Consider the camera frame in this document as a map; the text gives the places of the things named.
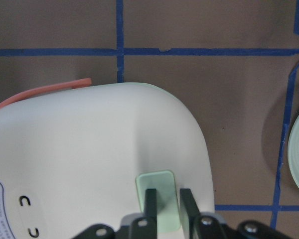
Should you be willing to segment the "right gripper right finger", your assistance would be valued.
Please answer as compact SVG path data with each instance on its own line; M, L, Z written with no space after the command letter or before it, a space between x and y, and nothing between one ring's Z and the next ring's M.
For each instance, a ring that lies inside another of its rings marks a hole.
M255 220L241 222L236 229L212 212L200 212L192 191L179 191L180 221L186 239L289 239L290 237Z

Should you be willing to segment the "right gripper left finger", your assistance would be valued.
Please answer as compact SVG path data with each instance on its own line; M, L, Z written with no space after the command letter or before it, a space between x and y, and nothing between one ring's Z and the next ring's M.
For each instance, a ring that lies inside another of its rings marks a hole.
M144 211L126 215L117 231L106 224L94 224L77 236L77 239L155 239L157 238L157 190L147 189Z

